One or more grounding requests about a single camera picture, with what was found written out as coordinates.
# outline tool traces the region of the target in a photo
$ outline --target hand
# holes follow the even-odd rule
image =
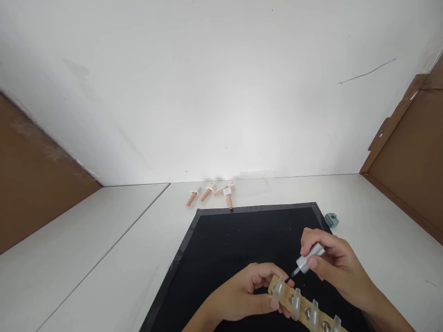
[[[349,303],[364,311],[372,311],[374,295],[379,291],[360,264],[349,243],[319,229],[305,228],[300,254],[306,256],[320,242],[326,253],[311,256],[308,266],[321,280],[331,283]]]
[[[254,290],[269,287],[272,276],[288,275],[273,263],[252,263],[217,288],[207,299],[221,320],[240,320],[255,314],[267,314],[282,308],[278,302],[271,301],[269,294],[254,295]]]
[[[349,303],[365,311],[376,331],[415,332],[374,285],[347,241],[319,229],[305,228],[300,253],[306,256],[316,242],[324,246],[326,253],[323,257],[309,257],[309,268],[321,280],[329,281]]]
[[[208,296],[183,331],[213,331],[222,320],[236,321],[276,310],[289,318],[290,313],[273,302],[271,295],[254,295],[255,289],[269,287],[274,274],[288,278],[273,263],[249,264]],[[288,285],[294,287],[294,282],[289,280]]]

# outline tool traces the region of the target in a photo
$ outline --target black mat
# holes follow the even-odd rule
[[[206,297],[249,263],[273,262],[290,275],[305,227],[331,233],[316,203],[197,210],[140,331],[181,331]],[[338,315],[349,332],[369,331],[361,311],[312,271],[297,274],[294,282],[320,310]],[[224,321],[216,331],[308,330],[274,312]]]

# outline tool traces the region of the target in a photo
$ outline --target finger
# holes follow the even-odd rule
[[[286,318],[291,318],[291,313],[285,307],[283,307],[283,314]]]
[[[338,291],[346,283],[346,272],[329,264],[319,256],[311,256],[307,260],[309,268],[321,279],[332,284]]]
[[[246,316],[254,314],[268,314],[278,310],[278,303],[272,301],[269,294],[248,295],[244,294]]]
[[[274,263],[251,265],[250,269],[252,273],[257,273],[262,278],[272,277],[273,274],[276,274],[278,277],[283,277],[284,279],[289,278],[286,272],[284,272]]]
[[[311,230],[305,228],[300,242],[300,254],[303,256],[306,256],[309,253],[311,247],[316,242],[320,242],[324,247],[334,248],[334,252],[337,254],[345,254],[347,252],[345,242],[342,239],[320,229]]]
[[[259,289],[263,287],[263,283],[254,284],[254,289]]]

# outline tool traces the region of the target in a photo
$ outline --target white wall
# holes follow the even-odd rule
[[[442,48],[441,0],[0,0],[0,89],[104,185],[358,172]]]

